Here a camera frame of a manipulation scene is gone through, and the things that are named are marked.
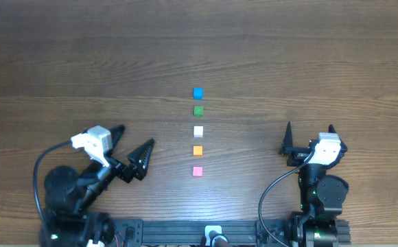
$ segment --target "colored block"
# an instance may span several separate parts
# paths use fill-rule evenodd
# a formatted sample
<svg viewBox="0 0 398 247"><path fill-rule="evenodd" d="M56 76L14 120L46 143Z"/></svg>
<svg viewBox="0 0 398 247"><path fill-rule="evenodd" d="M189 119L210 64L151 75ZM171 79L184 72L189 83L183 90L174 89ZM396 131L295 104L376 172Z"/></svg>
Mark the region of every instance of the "colored block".
<svg viewBox="0 0 398 247"><path fill-rule="evenodd" d="M203 137L204 136L204 126L194 126L193 135L194 135L194 137Z"/></svg>
<svg viewBox="0 0 398 247"><path fill-rule="evenodd" d="M204 89L203 88L193 89L193 98L194 99L202 99L203 97L204 97Z"/></svg>
<svg viewBox="0 0 398 247"><path fill-rule="evenodd" d="M204 117L204 106L194 106L194 117Z"/></svg>
<svg viewBox="0 0 398 247"><path fill-rule="evenodd" d="M203 167L193 167L193 176L202 176Z"/></svg>
<svg viewBox="0 0 398 247"><path fill-rule="evenodd" d="M204 148L202 146L193 146L193 156L203 156Z"/></svg>

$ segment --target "brown wood surface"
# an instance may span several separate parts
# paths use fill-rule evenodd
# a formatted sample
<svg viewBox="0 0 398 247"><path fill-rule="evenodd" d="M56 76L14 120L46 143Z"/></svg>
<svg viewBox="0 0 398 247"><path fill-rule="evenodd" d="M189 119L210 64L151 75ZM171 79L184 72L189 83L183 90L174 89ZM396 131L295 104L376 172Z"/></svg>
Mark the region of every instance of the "brown wood surface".
<svg viewBox="0 0 398 247"><path fill-rule="evenodd" d="M255 220L289 170L277 154L287 121L302 146L335 124L349 152L329 173L351 186L353 242L398 244L398 1L0 0L0 244L36 243L34 161L95 125L126 125L120 159L157 143L147 177L116 179L93 210ZM74 152L44 160L42 197L51 168L89 164ZM295 176L264 203L267 218L298 209Z"/></svg>

